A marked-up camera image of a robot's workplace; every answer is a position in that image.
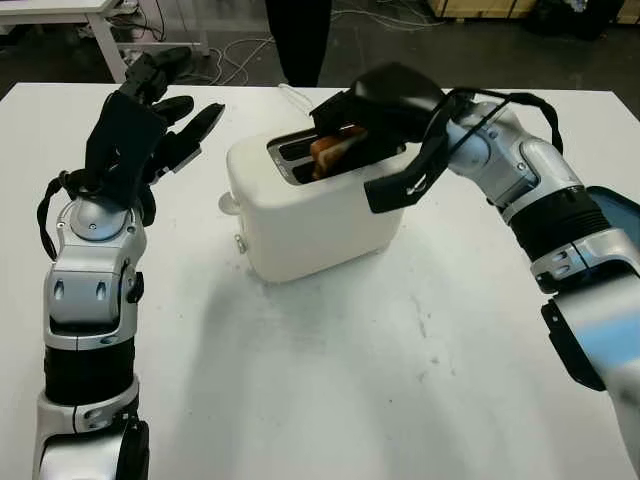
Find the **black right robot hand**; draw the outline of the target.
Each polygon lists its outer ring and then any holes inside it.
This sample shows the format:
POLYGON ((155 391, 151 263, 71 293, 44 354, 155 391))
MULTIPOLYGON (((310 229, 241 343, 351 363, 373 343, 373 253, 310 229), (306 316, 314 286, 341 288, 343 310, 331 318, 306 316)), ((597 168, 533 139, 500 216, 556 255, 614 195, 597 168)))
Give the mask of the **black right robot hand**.
POLYGON ((359 76, 350 87, 314 108, 316 139, 309 152, 320 180, 377 163, 422 140, 442 89, 397 62, 359 76))

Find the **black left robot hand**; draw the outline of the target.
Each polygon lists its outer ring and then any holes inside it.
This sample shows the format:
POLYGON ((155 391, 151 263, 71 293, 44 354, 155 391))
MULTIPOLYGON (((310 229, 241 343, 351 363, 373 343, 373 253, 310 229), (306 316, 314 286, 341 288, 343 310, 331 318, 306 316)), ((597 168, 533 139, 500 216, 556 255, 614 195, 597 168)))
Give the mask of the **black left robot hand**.
MULTIPOLYGON (((194 99, 188 95, 165 98, 168 86, 190 63, 188 47, 174 47, 155 55, 141 54, 125 72, 119 91, 170 128, 194 109, 194 99)), ((225 106, 212 103, 195 115, 178 132, 167 130, 158 141, 142 170, 142 182, 151 185, 168 172, 176 173, 201 152, 201 143, 220 121, 225 106)))

